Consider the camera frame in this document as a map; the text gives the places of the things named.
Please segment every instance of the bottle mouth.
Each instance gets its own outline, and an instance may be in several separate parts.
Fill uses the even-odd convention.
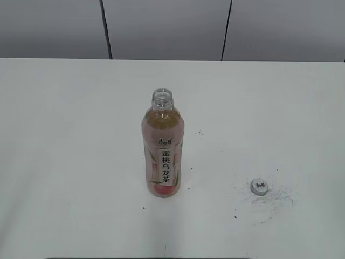
[[[152,107],[156,110],[171,110],[174,106],[173,93],[166,88],[159,88],[152,94]]]

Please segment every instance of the table surface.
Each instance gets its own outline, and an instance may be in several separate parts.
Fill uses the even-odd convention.
[[[140,127],[159,87],[185,121],[167,199]],[[344,63],[0,59],[0,106],[0,258],[345,258]]]

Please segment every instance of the peach oolong tea bottle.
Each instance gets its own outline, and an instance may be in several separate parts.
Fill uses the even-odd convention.
[[[184,121],[169,90],[154,91],[152,107],[144,116],[141,129],[148,189],[158,197],[172,196],[181,185]]]

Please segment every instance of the pink label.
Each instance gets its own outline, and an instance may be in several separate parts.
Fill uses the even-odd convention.
[[[145,143],[147,180],[165,186],[176,185],[181,171],[182,141],[170,145]]]

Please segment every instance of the black line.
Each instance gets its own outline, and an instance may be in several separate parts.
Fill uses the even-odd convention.
[[[101,5],[102,20],[103,20],[103,26],[104,26],[104,33],[106,35],[109,59],[113,59],[112,47],[110,45],[110,40],[109,40],[108,25],[107,25],[107,19],[106,19],[106,12],[104,11],[103,0],[99,0],[99,4]]]
[[[223,61],[223,57],[224,57],[224,50],[225,50],[225,44],[226,44],[226,38],[227,38],[227,30],[228,30],[228,28],[229,28],[229,20],[230,20],[231,7],[232,7],[232,0],[230,0],[229,14],[227,15],[227,22],[226,22],[225,37],[224,37],[224,43],[223,43],[223,51],[222,51],[222,58],[221,58],[221,61]]]

